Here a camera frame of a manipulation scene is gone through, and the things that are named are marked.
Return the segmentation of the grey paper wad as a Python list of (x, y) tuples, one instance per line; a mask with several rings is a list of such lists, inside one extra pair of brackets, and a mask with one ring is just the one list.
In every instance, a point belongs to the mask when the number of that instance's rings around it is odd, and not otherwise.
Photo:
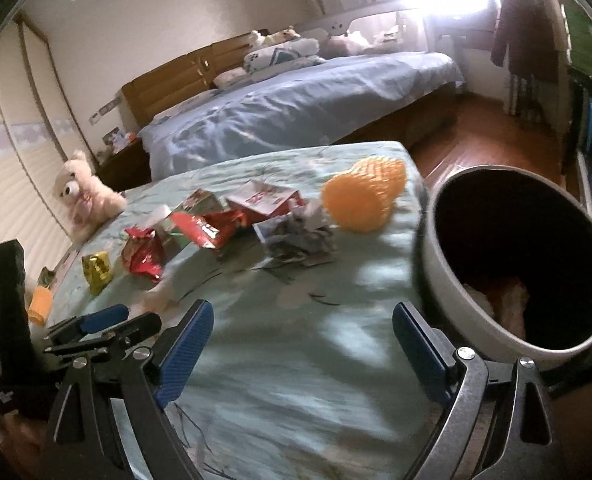
[(275, 266), (318, 266), (335, 260), (334, 233), (318, 200), (290, 205), (286, 214), (256, 223), (253, 230)]

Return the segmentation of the grey crib rail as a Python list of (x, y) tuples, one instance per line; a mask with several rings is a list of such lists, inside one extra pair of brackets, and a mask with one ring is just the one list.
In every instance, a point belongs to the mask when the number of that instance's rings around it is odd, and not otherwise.
[(325, 14), (295, 25), (294, 30), (301, 36), (315, 37), (323, 44), (335, 37), (347, 37), (371, 51), (431, 50), (422, 15), (401, 0), (386, 0)]

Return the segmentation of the wooden headboard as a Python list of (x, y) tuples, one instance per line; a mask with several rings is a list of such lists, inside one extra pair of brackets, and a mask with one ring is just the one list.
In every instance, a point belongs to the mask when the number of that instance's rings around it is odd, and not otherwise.
[(213, 87), (215, 77), (243, 65), (253, 33), (209, 44), (162, 64), (121, 88), (140, 128), (167, 108)]

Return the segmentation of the white round trash bin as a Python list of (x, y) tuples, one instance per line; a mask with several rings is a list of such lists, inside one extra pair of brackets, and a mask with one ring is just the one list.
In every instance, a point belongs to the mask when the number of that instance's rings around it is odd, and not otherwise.
[(452, 174), (430, 194), (422, 258), (439, 312), (487, 358), (554, 370), (592, 348), (592, 218), (550, 180)]

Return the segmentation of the white patterned pillow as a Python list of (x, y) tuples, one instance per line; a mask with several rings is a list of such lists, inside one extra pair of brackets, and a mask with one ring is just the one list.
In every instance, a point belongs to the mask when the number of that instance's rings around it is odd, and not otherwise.
[(252, 74), (298, 58), (316, 56), (319, 51), (320, 44), (315, 38), (300, 37), (246, 54), (243, 68), (247, 73)]

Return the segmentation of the hanging dark coat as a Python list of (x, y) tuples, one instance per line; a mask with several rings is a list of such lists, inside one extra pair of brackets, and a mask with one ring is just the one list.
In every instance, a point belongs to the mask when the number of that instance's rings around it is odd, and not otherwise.
[(558, 52), (542, 0), (501, 0), (490, 54), (522, 79), (558, 83)]

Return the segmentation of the blue bed duvet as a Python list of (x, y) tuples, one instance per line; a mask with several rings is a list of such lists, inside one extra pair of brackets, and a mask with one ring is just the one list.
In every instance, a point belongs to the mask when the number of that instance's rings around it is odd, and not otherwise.
[(341, 140), (445, 84), (460, 67), (439, 52), (317, 60), (261, 81), (200, 92), (141, 129), (154, 180), (268, 152)]

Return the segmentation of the cream teddy bear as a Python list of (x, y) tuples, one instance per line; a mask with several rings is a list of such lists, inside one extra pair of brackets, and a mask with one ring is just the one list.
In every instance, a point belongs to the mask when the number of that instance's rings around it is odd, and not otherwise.
[(105, 222), (127, 208), (125, 196), (93, 174), (86, 153), (75, 150), (58, 170), (53, 194), (68, 211), (72, 239), (86, 242)]

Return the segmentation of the plush toys on headboard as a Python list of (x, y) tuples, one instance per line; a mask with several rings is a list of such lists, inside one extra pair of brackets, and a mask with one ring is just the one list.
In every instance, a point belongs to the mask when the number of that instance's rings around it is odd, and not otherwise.
[(287, 27), (273, 34), (264, 35), (260, 30), (252, 30), (249, 32), (248, 44), (251, 50), (258, 50), (261, 48), (276, 46), (290, 40), (299, 38), (300, 35), (292, 28)]

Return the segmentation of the dark wooden nightstand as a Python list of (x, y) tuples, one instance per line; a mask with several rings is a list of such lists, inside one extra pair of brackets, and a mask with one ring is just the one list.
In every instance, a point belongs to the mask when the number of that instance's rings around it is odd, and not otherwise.
[(110, 156), (98, 167), (96, 174), (100, 180), (116, 192), (151, 183), (149, 155), (143, 148), (140, 138), (126, 148)]

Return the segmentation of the gold foil wrapper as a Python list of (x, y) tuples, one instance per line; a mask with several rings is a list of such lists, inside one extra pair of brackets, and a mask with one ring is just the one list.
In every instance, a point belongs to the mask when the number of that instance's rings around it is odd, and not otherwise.
[(95, 252), (95, 254), (82, 256), (81, 263), (90, 293), (93, 296), (98, 296), (113, 279), (110, 254), (108, 252)]

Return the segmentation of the red snack wrapper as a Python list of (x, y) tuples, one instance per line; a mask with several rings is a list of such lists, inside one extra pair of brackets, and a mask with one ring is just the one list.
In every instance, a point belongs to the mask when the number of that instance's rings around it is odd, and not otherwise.
[(223, 248), (238, 231), (249, 226), (247, 216), (241, 210), (216, 211), (204, 216), (173, 212), (170, 219), (191, 242), (210, 250)]

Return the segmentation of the green floral carton box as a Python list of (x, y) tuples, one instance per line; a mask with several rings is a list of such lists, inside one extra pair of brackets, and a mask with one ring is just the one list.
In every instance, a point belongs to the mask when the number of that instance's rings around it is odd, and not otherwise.
[(178, 240), (187, 240), (187, 237), (181, 232), (180, 228), (172, 220), (173, 214), (196, 214), (204, 216), (211, 212), (223, 211), (224, 207), (217, 195), (210, 191), (199, 188), (190, 196), (187, 196), (182, 202), (171, 209), (166, 218), (157, 224), (157, 232), (164, 237), (177, 238)]

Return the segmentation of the orange foam fruit net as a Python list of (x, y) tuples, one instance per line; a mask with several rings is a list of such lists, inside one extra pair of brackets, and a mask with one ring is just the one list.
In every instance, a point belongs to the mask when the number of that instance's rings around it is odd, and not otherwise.
[(368, 233), (387, 223), (406, 184), (403, 159), (365, 157), (330, 178), (322, 188), (321, 200), (339, 228)]

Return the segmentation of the red white carton box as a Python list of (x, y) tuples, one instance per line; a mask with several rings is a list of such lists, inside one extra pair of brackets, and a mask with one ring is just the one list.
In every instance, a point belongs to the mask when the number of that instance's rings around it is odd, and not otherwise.
[(245, 214), (251, 224), (288, 214), (291, 205), (305, 204), (297, 190), (257, 180), (247, 181), (225, 194), (224, 200), (231, 209)]

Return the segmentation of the teal floral bed quilt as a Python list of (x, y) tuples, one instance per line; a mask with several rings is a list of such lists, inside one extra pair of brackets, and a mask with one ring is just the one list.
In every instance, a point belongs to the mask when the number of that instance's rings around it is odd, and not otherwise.
[(207, 479), (400, 479), (428, 438), (431, 404), (392, 330), (419, 298), (425, 186), (414, 165), (384, 229), (336, 231), (321, 266), (262, 266), (255, 235), (222, 257), (187, 246), (158, 283), (118, 270), (92, 295), (80, 264), (57, 288), (56, 324), (113, 304), (172, 325), (197, 299), (212, 335), (168, 416)]

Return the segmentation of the red foil wrapper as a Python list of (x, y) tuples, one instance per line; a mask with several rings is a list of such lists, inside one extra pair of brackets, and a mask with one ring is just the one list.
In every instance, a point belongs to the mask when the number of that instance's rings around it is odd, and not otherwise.
[(158, 283), (165, 269), (165, 251), (154, 228), (125, 229), (127, 241), (121, 250), (121, 263), (132, 275)]

